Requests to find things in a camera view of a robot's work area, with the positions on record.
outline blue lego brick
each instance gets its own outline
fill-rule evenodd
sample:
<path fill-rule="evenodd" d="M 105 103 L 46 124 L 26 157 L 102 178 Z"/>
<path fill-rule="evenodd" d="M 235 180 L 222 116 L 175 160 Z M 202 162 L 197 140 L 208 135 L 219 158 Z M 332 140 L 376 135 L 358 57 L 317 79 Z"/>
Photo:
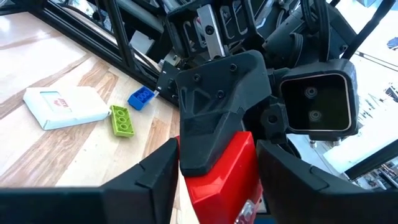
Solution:
<path fill-rule="evenodd" d="M 143 86 L 141 89 L 133 93 L 127 102 L 129 102 L 129 104 L 136 110 L 141 110 L 154 96 L 154 92 Z"/>

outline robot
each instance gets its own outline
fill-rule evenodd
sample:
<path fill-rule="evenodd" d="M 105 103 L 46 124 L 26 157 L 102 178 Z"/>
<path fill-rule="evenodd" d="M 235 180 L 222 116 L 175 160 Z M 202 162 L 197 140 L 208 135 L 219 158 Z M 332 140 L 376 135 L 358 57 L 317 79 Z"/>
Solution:
<path fill-rule="evenodd" d="M 394 3 L 383 1 L 377 19 Z M 356 73 L 348 59 L 364 34 L 338 39 L 351 44 L 335 49 L 329 43 L 342 28 L 328 25 L 328 12 L 341 21 L 333 5 L 301 4 L 302 16 L 293 12 L 274 32 L 284 34 L 279 45 L 287 44 L 279 53 L 269 46 L 274 33 L 252 49 L 229 52 L 229 44 L 261 39 L 248 1 L 241 1 L 246 24 L 235 23 L 233 33 L 220 13 L 233 11 L 231 0 L 196 0 L 172 11 L 167 27 L 179 56 L 208 51 L 211 57 L 171 78 L 180 136 L 101 187 L 3 189 L 1 222 L 166 224 L 178 169 L 204 224 L 253 223 L 261 196 L 278 223 L 398 222 L 396 191 L 364 190 L 307 164 L 289 147 L 287 133 L 328 139 L 358 131 Z M 204 36 L 197 35 L 198 19 Z M 300 30 L 288 32 L 289 21 Z"/>

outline black plastic housing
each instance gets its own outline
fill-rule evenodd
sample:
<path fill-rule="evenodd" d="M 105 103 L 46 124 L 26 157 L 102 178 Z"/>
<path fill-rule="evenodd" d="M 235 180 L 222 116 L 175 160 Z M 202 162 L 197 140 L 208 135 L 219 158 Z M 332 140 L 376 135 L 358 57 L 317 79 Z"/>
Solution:
<path fill-rule="evenodd" d="M 264 108 L 260 117 L 265 139 L 270 140 L 273 144 L 285 144 L 287 143 L 285 132 L 288 120 L 286 107 L 281 103 L 282 100 L 274 96 L 270 96 L 267 100 L 269 104 Z"/>
<path fill-rule="evenodd" d="M 177 149 L 170 139 L 101 187 L 0 189 L 0 223 L 169 224 Z"/>
<path fill-rule="evenodd" d="M 180 70 L 170 64 L 168 61 L 164 61 L 162 71 L 160 72 L 159 78 L 156 83 L 156 90 L 161 95 L 171 96 L 171 102 L 173 105 L 178 105 L 178 90 L 177 84 L 175 83 L 175 77 Z"/>
<path fill-rule="evenodd" d="M 184 176 L 205 175 L 241 130 L 246 110 L 271 95 L 266 71 L 262 55 L 252 50 L 177 75 Z"/>
<path fill-rule="evenodd" d="M 396 190 L 362 189 L 269 141 L 257 142 L 257 156 L 264 199 L 277 223 L 398 222 Z"/>
<path fill-rule="evenodd" d="M 290 133 L 342 137 L 358 132 L 358 85 L 355 67 L 349 60 L 335 59 L 275 70 L 272 77 L 274 94 L 285 101 Z M 309 98 L 305 91 L 313 87 L 318 93 Z M 320 111 L 324 116 L 319 121 L 310 121 L 311 111 Z"/>
<path fill-rule="evenodd" d="M 339 58 L 355 39 L 356 33 L 346 19 L 335 8 L 327 4 L 330 18 L 330 59 Z M 291 55 L 294 53 L 295 39 L 291 34 L 302 34 L 305 38 L 299 60 L 296 66 L 318 61 L 318 34 L 309 36 L 309 30 L 303 20 L 301 8 L 296 9 L 269 37 L 263 47 L 268 67 L 275 69 L 288 67 Z"/>

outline screw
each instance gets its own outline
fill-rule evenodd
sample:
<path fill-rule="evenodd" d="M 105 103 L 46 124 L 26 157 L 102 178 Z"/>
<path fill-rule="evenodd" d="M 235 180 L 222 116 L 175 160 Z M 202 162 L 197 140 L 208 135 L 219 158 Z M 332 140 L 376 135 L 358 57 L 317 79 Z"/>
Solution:
<path fill-rule="evenodd" d="M 348 48 L 348 46 L 345 44 L 345 45 L 342 45 L 342 46 L 340 47 L 340 50 L 341 50 L 342 52 L 344 52 L 344 51 L 347 50 L 347 48 Z"/>
<path fill-rule="evenodd" d="M 207 35 L 212 35 L 212 34 L 214 34 L 214 27 L 207 25 L 205 28 L 205 31 L 206 31 Z"/>
<path fill-rule="evenodd" d="M 310 140 L 310 146 L 311 148 L 315 149 L 317 147 L 317 142 L 314 140 Z"/>
<path fill-rule="evenodd" d="M 278 121 L 278 118 L 275 115 L 271 115 L 268 117 L 268 122 L 270 122 L 270 124 L 275 124 Z"/>
<path fill-rule="evenodd" d="M 339 146 L 341 144 L 341 140 L 333 141 L 332 144 L 333 146 Z"/>
<path fill-rule="evenodd" d="M 199 74 L 194 74 L 193 75 L 193 81 L 199 82 L 201 80 L 201 76 Z"/>
<path fill-rule="evenodd" d="M 235 65 L 235 64 L 233 64 L 233 63 L 229 66 L 229 70 L 230 70 L 231 72 L 236 72 L 237 69 L 238 69 L 238 66 Z"/>
<path fill-rule="evenodd" d="M 162 60 L 160 60 L 160 62 L 159 62 L 159 66 L 160 66 L 160 67 L 163 67 L 163 65 L 164 65 L 164 60 L 162 59 Z"/>
<path fill-rule="evenodd" d="M 239 213 L 237 219 L 235 220 L 235 224 L 248 223 L 255 212 L 254 207 L 255 204 L 251 200 L 247 200 L 241 212 Z"/>
<path fill-rule="evenodd" d="M 222 99 L 222 98 L 224 97 L 224 91 L 223 91 L 223 90 L 218 90 L 218 91 L 217 91 L 217 97 L 218 97 L 219 99 Z"/>

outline camera lens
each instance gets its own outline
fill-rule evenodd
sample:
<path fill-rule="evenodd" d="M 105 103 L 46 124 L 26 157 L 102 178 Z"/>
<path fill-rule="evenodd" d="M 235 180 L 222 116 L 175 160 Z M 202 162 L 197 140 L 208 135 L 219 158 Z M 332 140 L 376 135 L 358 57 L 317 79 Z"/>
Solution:
<path fill-rule="evenodd" d="M 322 114 L 319 111 L 313 110 L 309 112 L 308 117 L 310 118 L 310 121 L 318 122 L 321 120 Z"/>
<path fill-rule="evenodd" d="M 304 95 L 309 99 L 316 97 L 317 94 L 318 90 L 315 87 L 308 87 L 304 92 Z"/>

